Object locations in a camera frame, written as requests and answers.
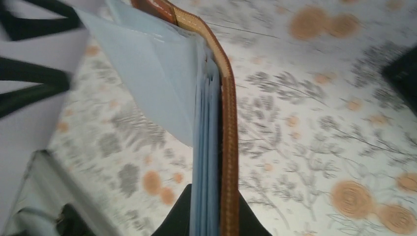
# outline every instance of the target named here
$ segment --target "floral fabric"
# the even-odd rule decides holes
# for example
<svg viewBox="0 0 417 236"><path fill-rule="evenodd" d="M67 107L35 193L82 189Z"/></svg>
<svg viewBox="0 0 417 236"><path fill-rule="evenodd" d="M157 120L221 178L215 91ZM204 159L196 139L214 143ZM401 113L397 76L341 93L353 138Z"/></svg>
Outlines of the floral fabric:
<svg viewBox="0 0 417 236"><path fill-rule="evenodd" d="M417 118L380 75L417 41L415 1L174 4L232 63L239 189L273 236L417 234ZM126 236L151 235L191 182L191 148L141 114L94 39L50 148Z"/></svg>

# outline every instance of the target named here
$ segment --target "gray surface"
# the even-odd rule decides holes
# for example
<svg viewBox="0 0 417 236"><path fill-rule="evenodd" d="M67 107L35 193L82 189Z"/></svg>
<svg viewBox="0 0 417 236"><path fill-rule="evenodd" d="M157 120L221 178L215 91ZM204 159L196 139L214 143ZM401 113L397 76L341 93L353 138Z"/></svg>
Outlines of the gray surface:
<svg viewBox="0 0 417 236"><path fill-rule="evenodd" d="M26 18L54 17L47 11L11 0L15 12ZM96 11L103 0L64 0L71 5ZM75 72L85 50L85 29L21 42L6 42L0 30L0 55ZM0 82L0 92L27 84ZM45 148L55 129L64 95L26 107L0 120L0 229L3 229L16 196L30 154Z"/></svg>

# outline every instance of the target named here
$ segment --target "wallet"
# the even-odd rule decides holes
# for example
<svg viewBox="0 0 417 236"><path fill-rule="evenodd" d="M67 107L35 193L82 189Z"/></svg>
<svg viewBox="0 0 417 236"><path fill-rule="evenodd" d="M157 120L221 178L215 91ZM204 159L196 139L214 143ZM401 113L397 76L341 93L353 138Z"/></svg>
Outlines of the wallet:
<svg viewBox="0 0 417 236"><path fill-rule="evenodd" d="M0 23L10 40L84 25L145 116L193 147L192 184L184 189L153 236L271 235L238 191L234 76L224 50L201 18L165 0L132 0L132 6L107 0L114 22L57 0L25 1L64 18L21 19L0 0ZM24 75L30 71L35 70L27 68ZM56 93L66 90L68 86ZM8 109L7 114L35 101Z"/></svg>

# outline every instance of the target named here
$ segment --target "floral pattern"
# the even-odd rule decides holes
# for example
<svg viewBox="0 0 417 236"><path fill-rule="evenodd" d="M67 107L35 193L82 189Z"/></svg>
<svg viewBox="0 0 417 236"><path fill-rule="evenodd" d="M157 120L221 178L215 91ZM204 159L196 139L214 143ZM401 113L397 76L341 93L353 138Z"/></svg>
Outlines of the floral pattern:
<svg viewBox="0 0 417 236"><path fill-rule="evenodd" d="M417 234L417 118L380 75L417 40L414 1L173 3L231 61L239 190L273 236ZM151 235L191 182L192 150L143 116L94 39L50 149L126 236Z"/></svg>

